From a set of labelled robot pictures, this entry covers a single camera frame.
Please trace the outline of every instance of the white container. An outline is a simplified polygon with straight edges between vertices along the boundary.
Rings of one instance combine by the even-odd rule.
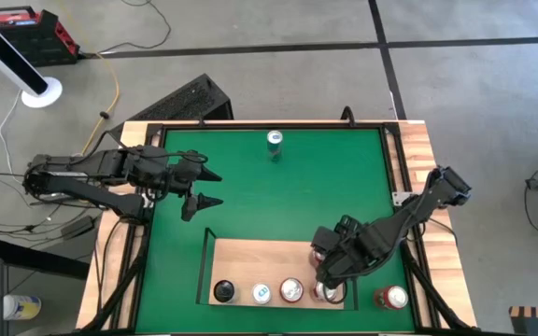
[[[41,300],[35,296],[6,295],[4,297],[4,319],[27,320],[41,311]]]

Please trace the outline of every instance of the white cable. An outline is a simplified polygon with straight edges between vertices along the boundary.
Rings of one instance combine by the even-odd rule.
[[[20,100],[21,94],[22,94],[22,90],[18,90],[18,95],[16,95],[16,100],[14,101],[14,105],[11,106],[11,108],[7,112],[6,118],[1,122],[1,125],[0,125],[0,138],[1,138],[1,141],[3,141],[4,149],[6,150],[7,168],[9,169],[9,173],[12,174],[12,178],[14,179],[14,181],[20,184],[22,184],[22,182],[18,178],[16,178],[16,176],[13,175],[14,171],[11,169],[11,158],[10,158],[11,155],[9,154],[9,149],[7,148],[7,141],[2,133],[2,130],[4,126],[6,125],[6,122],[9,119],[9,117],[11,117],[12,113],[16,110],[16,106],[18,105],[18,101]]]

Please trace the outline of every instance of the green mat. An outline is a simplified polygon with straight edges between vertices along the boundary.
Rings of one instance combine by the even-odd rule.
[[[378,131],[283,134],[282,159],[271,162],[267,131],[168,133],[168,151],[208,156],[207,167],[223,182],[196,182],[195,191],[225,203],[189,223],[179,218],[181,199],[170,195],[156,205],[136,332],[413,330],[409,306],[387,311],[373,303],[378,288],[406,287],[399,255],[359,278],[358,311],[195,303],[205,227],[218,237],[310,241],[318,226],[332,228],[344,214],[361,221],[392,214]]]

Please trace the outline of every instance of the wooden board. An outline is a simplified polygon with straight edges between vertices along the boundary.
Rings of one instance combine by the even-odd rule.
[[[300,124],[304,127],[306,123],[347,123],[346,120],[210,120],[208,124],[230,124],[237,125],[243,123],[288,123]],[[435,159],[432,153],[431,142],[427,133],[427,127],[421,120],[358,120],[357,122],[398,122],[401,129],[403,150],[405,153],[406,164],[410,171],[410,180],[413,191],[419,192],[424,187],[427,173],[435,167]],[[128,121],[124,123],[121,141],[128,146],[144,145],[149,124],[167,124],[167,125],[195,125],[198,121],[184,120],[159,120],[159,121]],[[398,189],[402,189],[400,165],[393,142],[389,141],[389,153],[391,156],[391,165],[395,175]],[[134,188],[130,186],[118,187],[122,192],[133,192]],[[451,223],[446,210],[438,210],[433,217],[449,227]],[[105,245],[107,236],[111,227],[115,223],[115,215],[107,211],[101,220],[97,246],[99,260],[102,258],[102,247]],[[125,232],[116,231],[114,242],[111,242],[107,252],[106,275],[103,283],[103,301],[106,301],[113,289],[117,285],[117,279],[120,273],[120,260],[125,245]],[[473,306],[468,295],[468,289],[464,280],[464,273],[461,268],[460,256],[458,249],[453,243],[453,237],[443,229],[433,225],[427,226],[427,231],[423,236],[432,282],[440,291],[442,297],[449,306],[456,312],[458,317],[469,325],[475,326]],[[137,244],[133,248],[133,256],[137,249]],[[427,310],[427,300],[420,284],[415,281],[418,292],[419,313],[421,322],[424,326],[429,326],[429,312]],[[120,328],[128,326],[128,313],[132,306],[134,288],[131,285],[124,294],[124,300],[121,307]],[[94,261],[91,262],[89,277],[82,297],[80,312],[76,327],[82,328],[88,324],[96,312],[97,305],[97,284]]]
[[[269,240],[225,239],[215,241],[213,270],[209,287],[209,303],[225,304],[213,296],[213,287],[220,280],[230,280],[237,288],[238,297],[232,305],[256,307],[344,309],[344,304],[331,304],[313,299],[311,290],[315,285],[315,269],[311,266],[310,242],[286,242]],[[279,296],[281,283],[293,277],[304,287],[303,297],[289,303]],[[252,299],[252,288],[259,283],[271,290],[271,300],[259,305]],[[335,300],[342,298],[342,289]]]

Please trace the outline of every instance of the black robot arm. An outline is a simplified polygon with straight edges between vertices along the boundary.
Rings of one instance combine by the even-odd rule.
[[[422,194],[404,201],[393,216],[364,224],[343,216],[334,230],[319,227],[312,246],[325,259],[317,267],[317,280],[336,288],[374,272],[389,260],[409,229],[427,221],[437,208],[463,205],[470,189],[451,168],[438,167],[429,173]]]
[[[168,156],[181,156],[167,164]],[[141,219],[145,199],[137,194],[119,195],[101,187],[129,183],[145,191],[152,201],[169,193],[184,198],[182,219],[190,221],[198,210],[223,203],[222,200],[192,193],[196,180],[221,181],[206,169],[206,157],[196,151],[169,154],[154,146],[101,150],[85,157],[37,155],[29,164],[23,185],[28,193],[40,195],[61,192],[112,209],[118,216]]]

